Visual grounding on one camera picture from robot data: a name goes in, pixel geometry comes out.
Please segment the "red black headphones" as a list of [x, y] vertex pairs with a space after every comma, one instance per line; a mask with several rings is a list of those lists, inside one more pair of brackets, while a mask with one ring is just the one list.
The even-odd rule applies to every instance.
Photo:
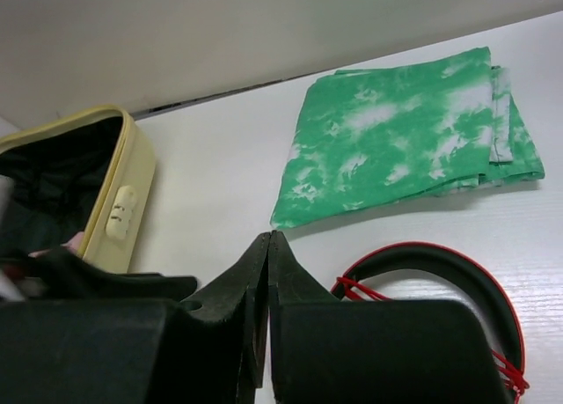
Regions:
[[340, 301], [389, 301], [390, 297], [364, 282], [397, 272], [424, 275], [451, 286], [476, 305], [500, 347], [491, 353], [508, 393], [508, 402], [519, 403], [530, 388], [525, 378], [526, 349], [521, 322], [505, 289], [469, 256], [423, 241], [390, 244], [361, 257], [336, 278], [330, 292]]

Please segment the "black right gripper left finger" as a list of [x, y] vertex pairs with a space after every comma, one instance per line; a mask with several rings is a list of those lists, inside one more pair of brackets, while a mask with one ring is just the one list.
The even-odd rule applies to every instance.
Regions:
[[252, 403], [263, 380], [267, 247], [260, 234], [200, 287], [117, 275], [65, 248], [4, 257], [37, 296], [1, 303], [4, 403]]

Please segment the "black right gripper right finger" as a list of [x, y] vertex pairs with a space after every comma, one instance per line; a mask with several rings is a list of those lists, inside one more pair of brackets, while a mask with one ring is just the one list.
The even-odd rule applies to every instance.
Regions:
[[272, 381], [280, 403], [502, 403], [506, 388], [485, 332], [464, 304], [399, 299], [351, 302], [347, 284], [401, 269], [461, 288], [506, 338], [506, 296], [476, 262], [442, 246], [387, 246], [332, 290], [275, 232], [268, 250]]

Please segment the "yellow hard-shell suitcase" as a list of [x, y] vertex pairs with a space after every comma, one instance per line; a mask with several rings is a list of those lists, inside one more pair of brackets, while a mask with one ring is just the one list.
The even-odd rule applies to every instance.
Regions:
[[98, 268], [127, 272], [155, 168], [150, 139], [120, 107], [3, 137], [1, 174], [11, 185], [1, 255], [67, 246]]

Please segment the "green white tie-dye cloth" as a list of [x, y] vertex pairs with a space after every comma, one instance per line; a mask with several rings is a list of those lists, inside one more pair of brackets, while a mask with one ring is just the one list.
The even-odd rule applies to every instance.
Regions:
[[489, 48], [339, 70], [304, 96], [270, 219], [286, 230], [423, 196], [541, 180], [543, 162]]

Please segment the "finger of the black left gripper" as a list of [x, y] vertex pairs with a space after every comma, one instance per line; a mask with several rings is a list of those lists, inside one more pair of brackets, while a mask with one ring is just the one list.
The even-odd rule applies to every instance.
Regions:
[[51, 298], [186, 298], [198, 287], [192, 275], [108, 272], [65, 247], [27, 257], [26, 273], [40, 278]]

